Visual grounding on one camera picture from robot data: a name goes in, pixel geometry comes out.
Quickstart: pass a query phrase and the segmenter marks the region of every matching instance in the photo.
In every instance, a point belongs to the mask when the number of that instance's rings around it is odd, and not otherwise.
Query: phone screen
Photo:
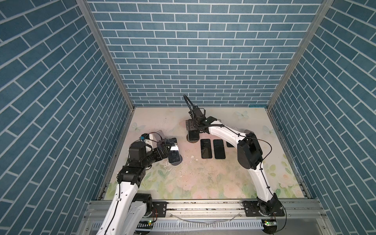
[[[171,164],[174,164],[174,163],[177,163],[177,162],[180,163],[181,157],[180,157],[180,153],[179,153],[179,148],[177,146],[176,138],[167,139],[165,141],[165,143],[166,143],[166,145],[171,146],[170,154],[168,156],[169,163],[171,163]]]
[[[201,157],[203,159],[213,158],[211,153],[210,139],[201,139]]]
[[[214,147],[214,158],[215,159],[225,159],[226,155],[224,153],[224,145],[222,139],[214,139],[213,140],[213,147]]]

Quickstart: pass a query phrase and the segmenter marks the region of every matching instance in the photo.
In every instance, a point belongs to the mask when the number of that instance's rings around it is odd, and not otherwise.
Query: floral mat
[[[273,151],[264,160],[266,177],[279,198],[303,197],[282,146],[263,108],[206,108],[206,116],[213,116],[235,130],[253,131],[257,138],[268,141]],[[143,133],[162,130],[167,138],[177,138],[182,163],[173,166],[168,159],[156,162],[142,180],[139,193],[150,193],[153,199],[240,199],[255,198],[255,186],[248,171],[237,160],[235,148],[226,146],[225,159],[202,159],[200,141],[186,139],[185,120],[188,108],[136,108],[115,166],[105,200],[112,200],[116,175],[125,165],[129,145]],[[219,139],[206,133],[200,139]],[[270,147],[260,141],[265,156]]]

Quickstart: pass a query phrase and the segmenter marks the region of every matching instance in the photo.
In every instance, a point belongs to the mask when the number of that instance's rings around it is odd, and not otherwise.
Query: robotic arm
[[[186,95],[184,99],[191,116],[186,120],[188,141],[195,143],[200,139],[199,134],[206,132],[236,147],[238,162],[248,170],[255,184],[260,213],[269,216],[276,212],[282,204],[263,174],[262,150],[256,135],[233,130],[214,117],[206,118],[205,111],[202,113]],[[176,138],[163,140],[160,134],[152,132],[130,145],[128,161],[118,173],[115,196],[97,235],[131,235],[142,217],[153,213],[151,195],[137,191],[146,168],[167,157],[172,165],[182,161]]]
[[[253,132],[246,134],[233,130],[214,117],[206,118],[205,111],[203,114],[201,109],[193,105],[186,95],[184,95],[184,100],[190,108],[189,114],[191,116],[191,119],[185,121],[188,141],[191,143],[197,142],[200,139],[199,134],[205,132],[216,135],[236,147],[238,162],[248,170],[256,187],[260,213],[268,216],[276,212],[281,207],[281,203],[263,174],[262,150],[256,135]]]
[[[143,134],[129,147],[129,158],[118,173],[116,192],[97,235],[133,234],[144,215],[153,213],[150,194],[137,193],[145,170],[176,152],[176,139],[162,140],[158,133]]]

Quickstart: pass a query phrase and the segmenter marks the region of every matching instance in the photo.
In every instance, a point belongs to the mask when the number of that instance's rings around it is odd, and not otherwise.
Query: cable tray
[[[147,227],[147,224],[139,224],[138,227]],[[203,224],[194,222],[185,222],[181,220],[161,220],[153,224],[152,231],[154,232],[178,232],[178,231],[197,231],[197,230],[249,230],[249,229],[264,229],[261,220],[257,219],[242,219],[232,220],[227,222],[218,222],[213,224]],[[136,229],[136,231],[150,231],[150,229]]]

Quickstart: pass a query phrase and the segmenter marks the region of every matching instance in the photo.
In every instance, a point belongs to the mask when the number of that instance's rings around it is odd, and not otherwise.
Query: blue brick wall
[[[136,106],[265,106],[322,0],[89,0]]]
[[[75,0],[0,1],[0,234],[76,232],[128,112]]]
[[[335,0],[271,110],[338,234],[375,234],[375,13]]]

